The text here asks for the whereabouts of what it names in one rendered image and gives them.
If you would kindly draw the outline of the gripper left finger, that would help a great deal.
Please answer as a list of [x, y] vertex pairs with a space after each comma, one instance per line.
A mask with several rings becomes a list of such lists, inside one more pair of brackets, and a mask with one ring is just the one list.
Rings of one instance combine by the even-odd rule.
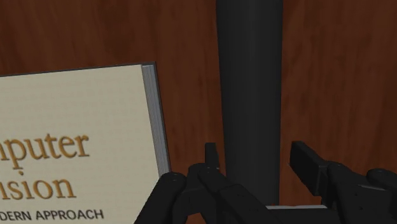
[[161, 175], [134, 224], [186, 224], [197, 213], [205, 224], [279, 224], [253, 194], [220, 173], [215, 143], [205, 143], [205, 162], [189, 166], [186, 176]]

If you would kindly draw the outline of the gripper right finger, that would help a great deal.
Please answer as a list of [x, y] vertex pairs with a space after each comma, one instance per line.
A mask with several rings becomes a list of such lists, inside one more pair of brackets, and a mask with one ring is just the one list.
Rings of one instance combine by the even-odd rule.
[[376, 168], [358, 174], [302, 141], [291, 143], [289, 165], [313, 196], [338, 211], [341, 224], [397, 224], [396, 173]]

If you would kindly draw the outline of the tall black cylinder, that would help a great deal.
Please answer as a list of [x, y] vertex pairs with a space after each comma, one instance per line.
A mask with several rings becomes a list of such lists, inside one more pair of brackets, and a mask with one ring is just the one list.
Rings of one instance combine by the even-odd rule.
[[228, 179], [279, 203], [283, 0], [216, 0]]

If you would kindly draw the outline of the beige hardcover book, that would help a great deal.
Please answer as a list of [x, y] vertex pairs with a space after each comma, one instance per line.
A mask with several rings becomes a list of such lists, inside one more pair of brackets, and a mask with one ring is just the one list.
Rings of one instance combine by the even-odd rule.
[[0, 77], [0, 224], [134, 224], [169, 169], [154, 63]]

